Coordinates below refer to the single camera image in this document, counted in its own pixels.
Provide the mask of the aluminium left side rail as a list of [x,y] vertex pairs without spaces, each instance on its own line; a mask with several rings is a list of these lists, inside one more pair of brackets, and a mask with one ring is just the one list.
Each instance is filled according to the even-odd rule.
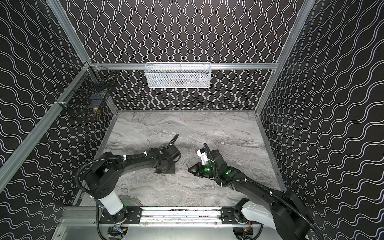
[[72,92],[78,87],[78,84],[82,82],[83,76],[88,73],[89,68],[89,63],[83,65],[78,74],[73,78],[72,82],[65,88],[44,116],[39,120],[37,125],[1,167],[1,191],[8,185],[55,119],[60,115],[63,110],[62,105],[64,105],[73,95]]

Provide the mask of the aluminium frame post back left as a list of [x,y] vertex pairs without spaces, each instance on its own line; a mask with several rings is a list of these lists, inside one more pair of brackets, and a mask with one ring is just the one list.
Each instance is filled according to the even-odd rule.
[[91,63],[92,60],[88,55],[84,45],[82,44],[78,34],[76,33],[75,28],[73,27],[69,17],[67,16],[66,11],[64,10],[62,4],[58,0],[47,0],[47,4],[50,7],[51,11],[55,15],[59,25],[64,30],[67,38],[74,48],[77,56],[82,61],[82,63]]

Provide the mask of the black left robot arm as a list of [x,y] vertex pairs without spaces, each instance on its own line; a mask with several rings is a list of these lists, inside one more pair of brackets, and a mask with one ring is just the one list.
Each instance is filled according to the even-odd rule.
[[121,218],[125,206],[115,192],[120,177],[142,169],[154,169],[156,174],[174,174],[181,158],[175,147],[178,137],[175,135],[165,147],[150,148],[140,154],[115,156],[111,152],[104,153],[76,172],[75,183],[96,200],[98,207],[103,207],[110,216]]

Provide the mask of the brass padlock in basket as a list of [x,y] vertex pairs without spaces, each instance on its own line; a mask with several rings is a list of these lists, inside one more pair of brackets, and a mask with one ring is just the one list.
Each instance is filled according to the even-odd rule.
[[99,108],[93,108],[93,116],[96,118],[100,115],[100,110]]

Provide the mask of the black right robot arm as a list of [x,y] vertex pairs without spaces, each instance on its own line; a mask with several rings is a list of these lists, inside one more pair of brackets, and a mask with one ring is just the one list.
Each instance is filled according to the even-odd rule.
[[260,204],[272,215],[273,227],[284,240],[304,240],[312,230],[319,240],[324,237],[315,226],[313,218],[302,201],[292,191],[282,192],[269,188],[241,170],[229,166],[218,150],[204,147],[197,150],[200,161],[188,168],[196,177],[215,181],[219,186],[230,187],[248,197],[249,201]]

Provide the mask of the aluminium frame post back right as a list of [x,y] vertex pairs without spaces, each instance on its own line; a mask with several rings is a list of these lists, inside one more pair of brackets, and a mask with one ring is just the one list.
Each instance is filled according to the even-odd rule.
[[305,25],[306,19],[309,16],[309,14],[311,13],[315,3],[316,3],[315,0],[306,0],[303,2],[302,7],[301,7],[300,11],[298,12],[296,20],[295,20],[295,22],[292,26],[292,29],[288,35],[288,38],[287,38],[287,40],[283,46],[281,54],[277,60],[277,69],[273,70],[273,72],[271,73],[271,76],[270,76],[269,80],[267,81],[266,87],[265,87],[265,89],[264,89],[264,91],[260,97],[259,103],[255,109],[255,114],[257,117],[260,116],[260,114],[261,114],[261,112],[262,112],[262,110],[263,110],[263,108],[267,102],[267,99],[268,99],[269,95],[271,94],[275,83],[278,80],[278,76],[282,72],[283,67],[289,58],[290,52],[293,49],[293,47],[294,47],[294,45],[295,45],[295,43],[299,37],[299,34]]

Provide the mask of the white mesh wall basket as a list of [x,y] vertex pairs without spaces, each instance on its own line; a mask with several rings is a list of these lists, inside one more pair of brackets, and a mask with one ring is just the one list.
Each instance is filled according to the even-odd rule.
[[152,89],[207,89],[211,86],[212,70],[208,69],[145,69],[148,87]]

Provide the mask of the aluminium frame post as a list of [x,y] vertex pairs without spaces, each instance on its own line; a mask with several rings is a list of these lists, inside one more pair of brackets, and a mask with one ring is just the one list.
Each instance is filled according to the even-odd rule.
[[271,73],[271,76],[270,76],[269,80],[267,81],[266,87],[265,87],[265,89],[264,89],[264,91],[260,97],[259,103],[255,109],[255,114],[257,117],[260,116],[260,114],[261,114],[261,112],[262,112],[262,110],[263,110],[263,108],[267,102],[267,99],[268,99],[269,95],[271,94],[275,83],[278,80],[278,76],[282,72],[283,67],[289,58],[290,52],[293,49],[293,47],[294,47],[294,45],[295,45],[295,43],[299,37],[299,34],[305,25],[306,19],[309,16],[309,14],[311,13],[315,3],[316,3],[315,0],[306,0],[303,2],[302,7],[301,7],[300,11],[298,12],[296,20],[295,20],[295,22],[292,26],[292,29],[288,35],[288,38],[287,38],[287,40],[283,46],[281,54],[277,60],[277,69],[273,70],[273,72]]
[[92,60],[88,55],[84,45],[82,44],[78,34],[76,33],[75,28],[73,27],[69,17],[67,16],[66,11],[64,10],[62,4],[58,0],[47,0],[47,4],[50,7],[51,11],[55,15],[59,25],[64,30],[67,38],[74,48],[77,56],[82,61],[82,63],[91,63]]

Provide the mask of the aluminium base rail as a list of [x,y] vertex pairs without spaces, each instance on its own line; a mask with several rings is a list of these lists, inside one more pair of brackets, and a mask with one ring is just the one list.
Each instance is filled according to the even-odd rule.
[[240,221],[231,207],[128,207],[122,223],[115,223],[112,217],[101,210],[97,217],[96,207],[68,207],[60,220],[68,227],[249,227],[256,223]]

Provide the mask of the aluminium back crossbar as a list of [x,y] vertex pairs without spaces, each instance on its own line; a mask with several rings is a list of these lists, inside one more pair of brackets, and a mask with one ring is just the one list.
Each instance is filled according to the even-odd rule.
[[95,64],[92,66],[107,68],[110,70],[138,70],[143,71],[146,68],[159,70],[165,69],[208,69],[211,70],[276,70],[277,63],[146,63],[146,64]]

